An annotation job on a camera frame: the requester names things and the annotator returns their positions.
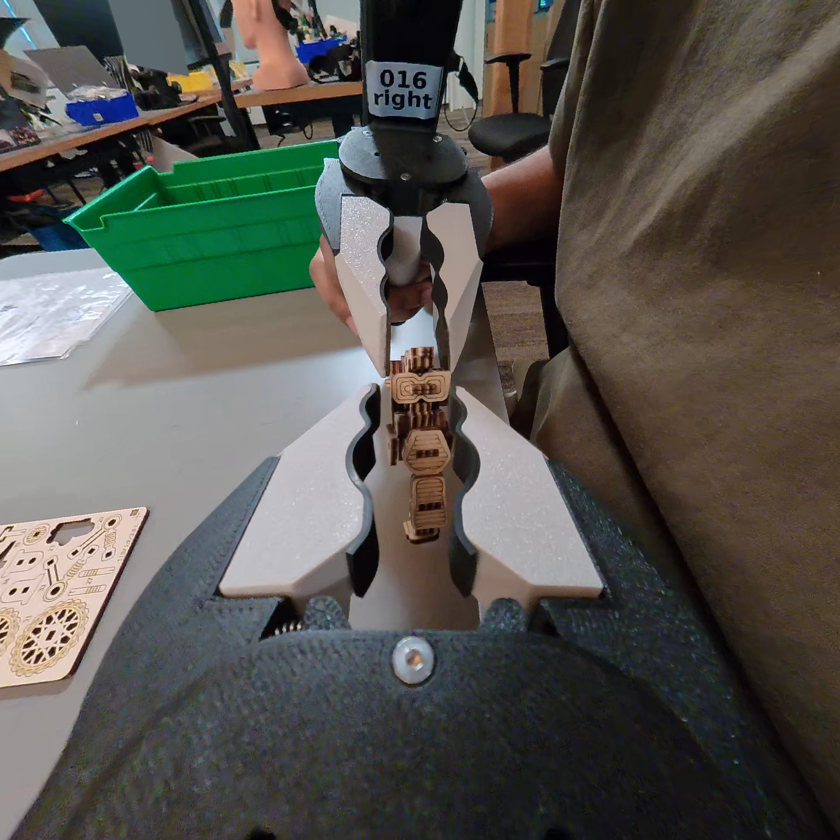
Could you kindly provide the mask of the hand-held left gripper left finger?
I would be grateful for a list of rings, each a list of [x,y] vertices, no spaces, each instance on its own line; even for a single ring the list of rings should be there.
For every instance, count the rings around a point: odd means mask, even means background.
[[[379,562],[371,492],[381,387],[368,384],[284,448],[219,583],[225,597],[318,595],[347,613]]]

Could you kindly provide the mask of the long wooden workbench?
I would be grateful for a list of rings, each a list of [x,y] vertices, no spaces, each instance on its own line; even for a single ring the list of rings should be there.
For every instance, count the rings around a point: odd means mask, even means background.
[[[236,107],[248,110],[256,107],[280,106],[290,103],[333,100],[359,96],[362,84],[359,81],[334,81],[318,84],[310,81],[308,84],[284,90],[246,90],[245,80],[234,84],[234,99]],[[105,140],[121,133],[130,133],[149,129],[155,125],[166,123],[177,118],[204,109],[222,101],[222,91],[219,88],[203,91],[197,100],[183,103],[176,108],[159,109],[149,112],[140,111],[139,116],[130,120],[106,123],[97,128],[80,129],[76,132],[64,133],[57,139],[47,140],[38,145],[32,145],[20,150],[2,153],[1,172],[9,172],[21,166],[47,159],[61,152],[79,149],[95,142]]]

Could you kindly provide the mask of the wooden parts sheet with wheels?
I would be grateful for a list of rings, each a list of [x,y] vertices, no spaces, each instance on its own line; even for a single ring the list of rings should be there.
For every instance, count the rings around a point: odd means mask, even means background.
[[[2,689],[77,669],[149,513],[129,507],[2,525]]]

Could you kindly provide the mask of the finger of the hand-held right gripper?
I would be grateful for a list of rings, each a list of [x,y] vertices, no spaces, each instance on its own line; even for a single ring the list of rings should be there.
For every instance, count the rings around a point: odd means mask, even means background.
[[[482,269],[469,205],[444,203],[429,212],[420,242],[421,256],[433,273],[439,362],[454,371],[466,343]]]
[[[339,283],[360,341],[383,378],[391,370],[391,328],[382,244],[392,226],[389,209],[368,197],[342,196],[340,247],[335,257]]]

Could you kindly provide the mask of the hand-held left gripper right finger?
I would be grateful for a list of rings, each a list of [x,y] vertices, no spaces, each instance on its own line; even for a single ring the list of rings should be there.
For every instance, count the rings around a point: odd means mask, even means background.
[[[501,598],[531,614],[543,598],[600,597],[602,577],[546,458],[466,388],[449,408],[463,484],[449,567],[479,618]]]

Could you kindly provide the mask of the mannequin head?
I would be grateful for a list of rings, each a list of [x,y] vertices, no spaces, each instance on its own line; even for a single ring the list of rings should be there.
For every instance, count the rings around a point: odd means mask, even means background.
[[[253,82],[259,91],[298,88],[309,82],[294,53],[286,26],[276,9],[288,12],[290,2],[233,1],[234,21],[244,46],[256,52],[259,66]]]

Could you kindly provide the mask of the blue parts bin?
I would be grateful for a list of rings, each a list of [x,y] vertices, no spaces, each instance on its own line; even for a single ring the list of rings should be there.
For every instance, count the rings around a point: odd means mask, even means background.
[[[127,122],[140,116],[133,95],[123,89],[84,87],[66,102],[67,117],[85,128]]]
[[[295,50],[300,62],[307,66],[312,60],[326,56],[331,49],[344,45],[346,42],[346,38],[342,36],[322,38],[310,42],[298,43],[295,46]]]

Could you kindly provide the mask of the person's olive shirt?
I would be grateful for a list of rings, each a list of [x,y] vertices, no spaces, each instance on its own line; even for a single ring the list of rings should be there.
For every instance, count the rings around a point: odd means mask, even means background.
[[[544,453],[681,554],[838,830],[838,2],[583,2]]]

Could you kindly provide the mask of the grey desk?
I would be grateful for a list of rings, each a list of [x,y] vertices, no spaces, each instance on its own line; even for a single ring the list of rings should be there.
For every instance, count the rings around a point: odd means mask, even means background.
[[[512,656],[535,636],[503,626],[512,606],[479,619],[451,526],[405,541],[384,416],[363,487],[378,572],[348,619],[305,595],[315,621],[266,636],[290,595],[221,593],[291,445],[326,446],[346,409],[353,470],[367,403],[390,404],[340,328],[315,290],[135,302],[68,360],[2,373],[4,518],[150,511],[72,680],[2,698],[2,838],[526,836]]]

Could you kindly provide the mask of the person's right hand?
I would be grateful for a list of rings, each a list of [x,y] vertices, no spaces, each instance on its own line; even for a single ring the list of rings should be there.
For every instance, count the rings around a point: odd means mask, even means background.
[[[340,285],[332,249],[324,236],[321,236],[319,249],[311,259],[309,271],[321,299],[353,334],[358,335],[350,307]],[[419,260],[410,282],[403,286],[396,286],[388,281],[385,291],[392,325],[396,326],[411,319],[421,308],[429,309],[432,306],[432,286],[430,265],[423,259]]]

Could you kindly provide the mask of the green plastic bin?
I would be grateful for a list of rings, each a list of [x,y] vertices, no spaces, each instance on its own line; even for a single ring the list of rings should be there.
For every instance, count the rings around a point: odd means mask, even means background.
[[[66,220],[159,312],[312,285],[314,203],[335,140],[135,172]]]

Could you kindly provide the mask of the laminated paper sheet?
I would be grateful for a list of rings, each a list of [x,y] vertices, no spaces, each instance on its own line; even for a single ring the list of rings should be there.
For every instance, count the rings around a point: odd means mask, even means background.
[[[110,268],[1,282],[1,365],[63,359],[132,296]]]

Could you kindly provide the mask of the wooden model assembly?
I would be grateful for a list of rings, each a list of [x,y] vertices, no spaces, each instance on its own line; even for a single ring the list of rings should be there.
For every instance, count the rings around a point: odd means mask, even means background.
[[[404,463],[411,475],[408,519],[403,524],[406,539],[432,542],[447,521],[444,472],[452,459],[451,374],[437,366],[434,347],[418,346],[391,362],[385,384],[392,408],[390,463]]]

